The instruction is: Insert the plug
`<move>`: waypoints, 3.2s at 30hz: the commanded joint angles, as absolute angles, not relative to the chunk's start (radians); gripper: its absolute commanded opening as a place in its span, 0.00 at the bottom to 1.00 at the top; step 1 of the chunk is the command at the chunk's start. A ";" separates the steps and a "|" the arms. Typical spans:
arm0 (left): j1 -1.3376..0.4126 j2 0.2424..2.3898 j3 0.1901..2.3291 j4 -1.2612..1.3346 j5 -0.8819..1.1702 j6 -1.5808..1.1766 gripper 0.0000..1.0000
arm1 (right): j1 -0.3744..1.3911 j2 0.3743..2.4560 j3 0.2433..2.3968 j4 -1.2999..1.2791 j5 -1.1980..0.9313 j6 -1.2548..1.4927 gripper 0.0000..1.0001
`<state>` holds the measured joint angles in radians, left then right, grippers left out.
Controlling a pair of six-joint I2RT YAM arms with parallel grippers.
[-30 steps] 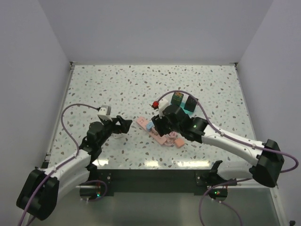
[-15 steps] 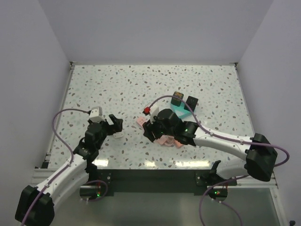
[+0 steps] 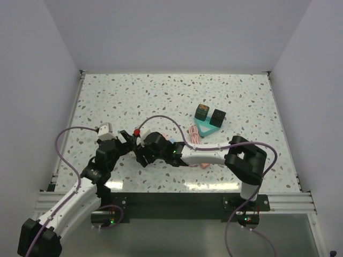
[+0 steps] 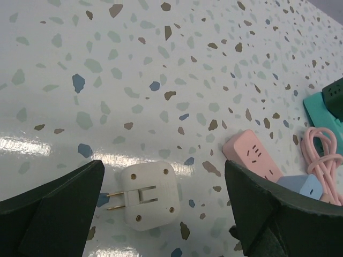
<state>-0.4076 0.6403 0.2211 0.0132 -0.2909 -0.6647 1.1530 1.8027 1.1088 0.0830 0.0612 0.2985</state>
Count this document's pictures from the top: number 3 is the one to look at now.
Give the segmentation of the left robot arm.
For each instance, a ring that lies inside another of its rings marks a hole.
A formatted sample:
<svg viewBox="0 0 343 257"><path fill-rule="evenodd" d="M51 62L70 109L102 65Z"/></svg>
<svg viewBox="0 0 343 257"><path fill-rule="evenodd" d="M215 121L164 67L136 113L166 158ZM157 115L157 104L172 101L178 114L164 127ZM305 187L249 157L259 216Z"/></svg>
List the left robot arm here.
<svg viewBox="0 0 343 257"><path fill-rule="evenodd" d="M137 137L126 131L117 139L107 125L96 129L99 145L77 181L60 201L37 219L29 218L21 227L17 253L20 256L60 256L69 234L95 210L117 210L106 223L117 226L124 218L124 209L111 201L106 182L121 156L136 150Z"/></svg>

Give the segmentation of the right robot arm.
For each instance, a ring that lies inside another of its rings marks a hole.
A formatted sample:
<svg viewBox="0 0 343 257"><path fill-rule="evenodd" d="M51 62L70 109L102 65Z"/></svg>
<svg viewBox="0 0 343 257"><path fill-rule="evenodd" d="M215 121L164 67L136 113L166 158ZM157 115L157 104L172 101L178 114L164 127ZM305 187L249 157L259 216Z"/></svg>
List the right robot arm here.
<svg viewBox="0 0 343 257"><path fill-rule="evenodd" d="M143 167L162 160L173 167L189 167L202 163L225 165L240 181L239 205L251 210L258 203L256 190L263 181L267 153L241 136L234 136L228 145L213 147L170 142L159 132L136 130L140 139L136 147L136 159Z"/></svg>

